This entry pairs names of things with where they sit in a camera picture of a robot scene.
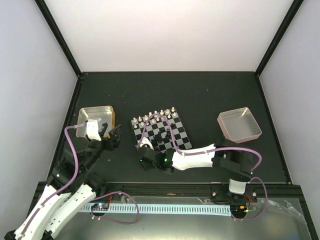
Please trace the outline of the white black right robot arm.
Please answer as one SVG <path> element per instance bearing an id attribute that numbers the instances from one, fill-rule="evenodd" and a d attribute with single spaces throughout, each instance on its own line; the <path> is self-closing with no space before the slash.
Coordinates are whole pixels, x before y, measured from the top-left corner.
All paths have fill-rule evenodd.
<path id="1" fill-rule="evenodd" d="M 223 140 L 220 144 L 202 148 L 172 148 L 161 152 L 144 138 L 138 147 L 139 161 L 146 171 L 155 168 L 166 173 L 195 168 L 220 168 L 229 179 L 228 198 L 238 202 L 246 195 L 247 183 L 251 181 L 255 168 L 254 155 L 257 153 L 249 148 L 229 146 L 230 143 Z"/>

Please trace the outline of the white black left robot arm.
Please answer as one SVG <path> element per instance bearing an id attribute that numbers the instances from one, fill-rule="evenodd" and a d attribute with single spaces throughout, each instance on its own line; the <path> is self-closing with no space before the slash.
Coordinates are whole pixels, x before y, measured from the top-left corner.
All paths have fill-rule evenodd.
<path id="1" fill-rule="evenodd" d="M 86 128 L 85 147 L 77 150 L 69 136 L 70 129 Z M 83 124 L 67 126 L 64 135 L 69 148 L 47 179 L 42 195 L 23 224 L 7 232 L 6 240 L 53 240 L 73 216 L 94 199 L 103 199 L 107 182 L 92 168 L 103 151 L 120 145 L 121 126 L 112 128 L 103 137 L 98 123 L 90 119 Z"/>

